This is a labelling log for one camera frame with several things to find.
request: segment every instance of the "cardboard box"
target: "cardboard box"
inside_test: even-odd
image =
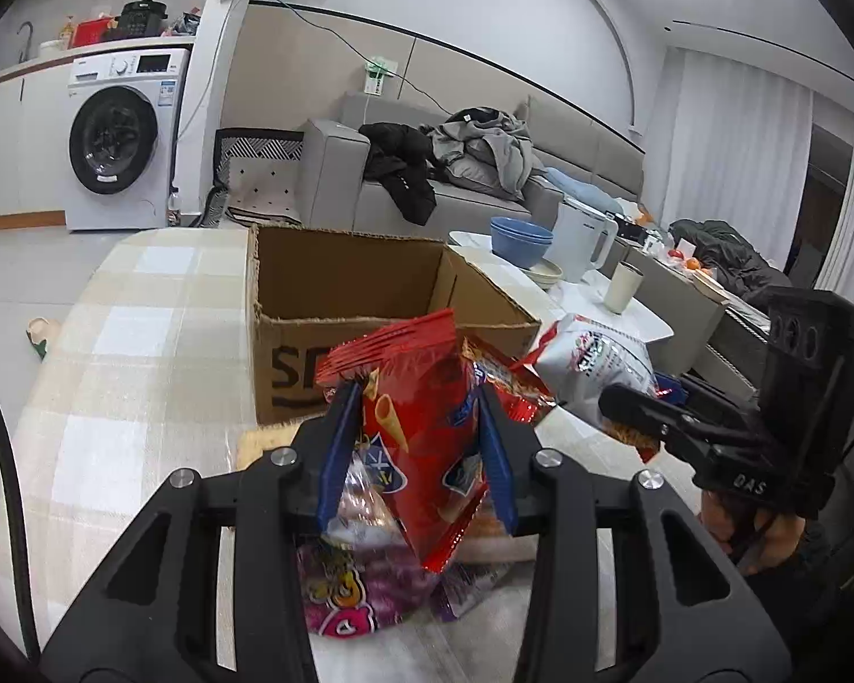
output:
[[[540,322],[439,241],[291,227],[254,228],[249,352],[257,421],[325,407],[313,384],[330,348],[444,307],[458,330],[521,357]]]

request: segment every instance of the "wooden baseboard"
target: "wooden baseboard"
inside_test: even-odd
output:
[[[43,210],[39,213],[0,216],[0,231],[12,228],[44,228],[48,225],[66,225],[66,213],[63,210]]]

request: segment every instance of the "washing machine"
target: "washing machine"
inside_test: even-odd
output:
[[[174,178],[187,49],[76,59],[66,126],[66,228],[161,228]]]

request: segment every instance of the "red container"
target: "red container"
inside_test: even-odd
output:
[[[101,42],[101,35],[107,30],[107,24],[114,18],[98,18],[95,20],[84,20],[76,26],[70,48],[77,46],[91,46],[93,43]]]

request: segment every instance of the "blue pillow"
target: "blue pillow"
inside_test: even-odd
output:
[[[552,166],[544,169],[544,175],[547,176],[550,184],[572,198],[576,198],[580,203],[594,207],[602,213],[615,213],[617,216],[622,216],[623,208],[620,207],[620,203],[600,187],[595,187],[588,182],[579,182]]]

